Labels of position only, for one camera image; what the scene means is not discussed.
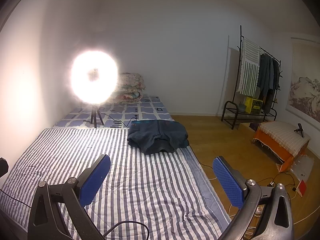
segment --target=blue checkered bedsheet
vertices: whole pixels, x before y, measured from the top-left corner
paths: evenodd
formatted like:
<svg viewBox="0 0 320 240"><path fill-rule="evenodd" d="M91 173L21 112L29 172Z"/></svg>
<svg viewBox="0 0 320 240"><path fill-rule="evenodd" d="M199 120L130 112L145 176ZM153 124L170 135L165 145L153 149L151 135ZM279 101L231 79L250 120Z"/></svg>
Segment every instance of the blue checkered bedsheet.
<svg viewBox="0 0 320 240"><path fill-rule="evenodd" d="M91 117L91 105L76 107L61 121L56 123L53 128L94 128L89 121ZM104 122L97 115L98 128L127 128L134 120L153 120L162 119L173 121L164 104L157 96L144 96L141 102L134 104L103 104L99 110Z"/></svg>

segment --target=hanging jacket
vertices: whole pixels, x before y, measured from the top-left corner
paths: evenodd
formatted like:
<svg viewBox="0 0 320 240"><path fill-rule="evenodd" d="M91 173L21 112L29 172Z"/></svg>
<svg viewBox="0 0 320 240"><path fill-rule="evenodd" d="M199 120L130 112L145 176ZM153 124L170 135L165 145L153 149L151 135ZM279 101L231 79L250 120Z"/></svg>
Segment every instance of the hanging jacket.
<svg viewBox="0 0 320 240"><path fill-rule="evenodd" d="M181 123L167 120L132 121L128 144L138 147L144 154L174 152L189 146L188 133Z"/></svg>
<svg viewBox="0 0 320 240"><path fill-rule="evenodd" d="M274 77L273 77L273 88L272 90L269 90L266 96L266 100L264 105L262 106L262 109L265 113L270 113L270 109L273 103L273 98L275 96L276 90L279 87L279 63L275 60L272 59L273 63L273 72L274 72Z"/></svg>
<svg viewBox="0 0 320 240"><path fill-rule="evenodd" d="M260 95L265 97L269 89L273 89L273 61L268 54L260 56L260 68L257 86L260 88Z"/></svg>

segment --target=red paper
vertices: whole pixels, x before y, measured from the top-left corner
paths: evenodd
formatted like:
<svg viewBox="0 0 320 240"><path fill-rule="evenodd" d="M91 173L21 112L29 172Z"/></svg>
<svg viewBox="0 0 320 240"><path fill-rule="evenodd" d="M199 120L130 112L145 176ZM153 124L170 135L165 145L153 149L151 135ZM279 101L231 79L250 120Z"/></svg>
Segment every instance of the red paper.
<svg viewBox="0 0 320 240"><path fill-rule="evenodd" d="M304 181L300 181L300 183L297 186L297 193L300 195L300 197L303 197L304 193L306 192L307 185L304 183Z"/></svg>

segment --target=blue gripper pad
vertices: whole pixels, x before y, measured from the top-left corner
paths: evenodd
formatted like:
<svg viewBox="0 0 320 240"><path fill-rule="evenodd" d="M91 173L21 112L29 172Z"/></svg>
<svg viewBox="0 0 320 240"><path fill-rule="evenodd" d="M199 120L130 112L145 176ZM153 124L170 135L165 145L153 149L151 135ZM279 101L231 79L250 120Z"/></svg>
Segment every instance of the blue gripper pad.
<svg viewBox="0 0 320 240"><path fill-rule="evenodd" d="M80 189L79 203L82 207L90 205L100 189L111 167L110 157L104 155L95 169L89 174Z"/></svg>
<svg viewBox="0 0 320 240"><path fill-rule="evenodd" d="M231 204L240 209L244 203L244 192L234 176L219 157L213 160L212 167Z"/></svg>

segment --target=tripod stand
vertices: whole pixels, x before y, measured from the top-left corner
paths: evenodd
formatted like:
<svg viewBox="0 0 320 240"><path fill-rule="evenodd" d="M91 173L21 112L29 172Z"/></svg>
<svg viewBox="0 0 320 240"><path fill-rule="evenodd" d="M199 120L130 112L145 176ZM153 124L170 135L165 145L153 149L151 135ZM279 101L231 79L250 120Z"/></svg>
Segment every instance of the tripod stand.
<svg viewBox="0 0 320 240"><path fill-rule="evenodd" d="M102 125L104 125L102 117L101 117L101 113L99 111L99 108L97 106L95 106L94 104L92 104L91 121L90 121L90 123L92 124L92 121L93 121L95 128L97 128L97 113L98 113L98 116L100 118L100 121L101 121Z"/></svg>

